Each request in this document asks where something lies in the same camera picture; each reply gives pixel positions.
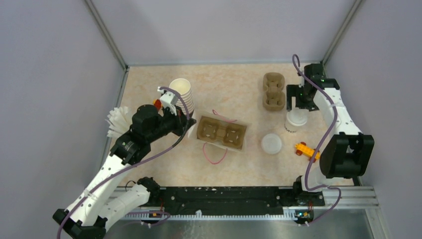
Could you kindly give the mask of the white paper coffee cup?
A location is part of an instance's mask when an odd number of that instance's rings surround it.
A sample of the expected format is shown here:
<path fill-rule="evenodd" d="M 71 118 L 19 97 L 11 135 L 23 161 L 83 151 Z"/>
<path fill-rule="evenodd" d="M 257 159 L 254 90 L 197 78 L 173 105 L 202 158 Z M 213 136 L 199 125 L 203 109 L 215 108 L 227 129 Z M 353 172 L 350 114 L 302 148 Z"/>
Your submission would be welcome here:
<path fill-rule="evenodd" d="M 286 119 L 286 121 L 285 121 L 285 129 L 286 129 L 286 131 L 288 131 L 288 132 L 291 132 L 291 133 L 295 133 L 295 132 L 297 132 L 301 127 L 303 127 L 303 126 L 292 126 L 292 125 L 290 125 L 288 122 L 287 122 L 287 119 Z"/>

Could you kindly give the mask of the white plastic cup lid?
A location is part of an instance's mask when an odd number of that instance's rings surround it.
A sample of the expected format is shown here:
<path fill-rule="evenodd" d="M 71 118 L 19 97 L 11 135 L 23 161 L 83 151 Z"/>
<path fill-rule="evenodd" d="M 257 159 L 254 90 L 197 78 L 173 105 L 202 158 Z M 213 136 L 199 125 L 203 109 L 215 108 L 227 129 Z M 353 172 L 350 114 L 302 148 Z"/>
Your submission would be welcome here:
<path fill-rule="evenodd" d="M 308 122 L 308 111 L 291 110 L 286 115 L 287 122 L 292 126 L 304 126 Z"/>

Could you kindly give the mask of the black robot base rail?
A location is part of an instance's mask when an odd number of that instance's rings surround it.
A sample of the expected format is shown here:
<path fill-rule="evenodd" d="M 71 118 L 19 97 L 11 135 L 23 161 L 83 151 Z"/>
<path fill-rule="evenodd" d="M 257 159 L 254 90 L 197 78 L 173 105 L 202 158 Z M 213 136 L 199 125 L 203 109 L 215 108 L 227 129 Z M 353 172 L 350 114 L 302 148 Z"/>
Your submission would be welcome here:
<path fill-rule="evenodd" d="M 292 187 L 161 187 L 153 178 L 136 182 L 150 192 L 147 208 L 156 207 L 171 216 L 263 216 L 281 215 L 285 207 L 324 206 L 321 192 L 305 192 L 297 182 Z"/>

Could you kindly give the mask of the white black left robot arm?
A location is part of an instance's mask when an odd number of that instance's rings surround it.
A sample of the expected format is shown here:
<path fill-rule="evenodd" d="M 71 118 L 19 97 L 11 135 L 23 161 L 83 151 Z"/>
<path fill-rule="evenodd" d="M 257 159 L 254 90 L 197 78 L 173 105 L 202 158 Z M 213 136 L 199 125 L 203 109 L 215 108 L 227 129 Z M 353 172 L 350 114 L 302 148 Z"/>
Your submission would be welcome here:
<path fill-rule="evenodd" d="M 184 115 L 180 107 L 173 114 L 154 105 L 142 105 L 132 116 L 132 124 L 111 148 L 103 166 L 84 192 L 67 208 L 58 209 L 53 220 L 59 224 L 57 238 L 65 231 L 73 239 L 103 239 L 121 218 L 141 205 L 153 206 L 159 201 L 158 184 L 145 177 L 119 197 L 109 200 L 123 178 L 137 166 L 169 152 L 169 149 L 146 158 L 151 143 L 173 133 L 181 141 L 197 122 Z"/>

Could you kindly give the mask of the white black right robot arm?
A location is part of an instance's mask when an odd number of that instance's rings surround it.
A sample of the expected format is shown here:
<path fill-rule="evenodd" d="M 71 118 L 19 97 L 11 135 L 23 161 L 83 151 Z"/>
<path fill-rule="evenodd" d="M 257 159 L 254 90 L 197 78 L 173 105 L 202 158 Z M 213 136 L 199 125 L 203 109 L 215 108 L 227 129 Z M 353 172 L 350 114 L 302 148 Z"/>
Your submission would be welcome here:
<path fill-rule="evenodd" d="M 308 168 L 297 179 L 301 186 L 292 191 L 292 199 L 305 205 L 312 192 L 319 192 L 342 179 L 362 176 L 367 168 L 375 140 L 354 123 L 342 100 L 336 79 L 328 78 L 321 63 L 312 63 L 299 71 L 298 85 L 287 85 L 285 127 L 297 129 L 308 121 L 308 113 L 320 111 L 328 127 L 322 140 L 329 139 L 320 150 L 319 164 Z"/>

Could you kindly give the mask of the cream Cakes paper bag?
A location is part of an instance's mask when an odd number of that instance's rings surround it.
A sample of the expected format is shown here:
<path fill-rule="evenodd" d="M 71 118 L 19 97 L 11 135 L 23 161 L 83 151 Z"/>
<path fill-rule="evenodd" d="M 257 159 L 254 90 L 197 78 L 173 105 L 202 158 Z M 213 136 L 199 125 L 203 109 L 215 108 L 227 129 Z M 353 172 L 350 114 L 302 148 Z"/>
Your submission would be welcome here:
<path fill-rule="evenodd" d="M 229 151 L 245 152 L 247 149 L 247 134 L 249 123 L 231 119 L 218 114 L 215 110 L 211 113 L 195 111 L 193 118 L 197 120 L 188 131 L 188 138 L 201 142 L 205 159 L 212 165 L 221 163 Z M 213 145 L 224 150 L 221 159 L 211 160 L 206 152 L 206 147 Z"/>

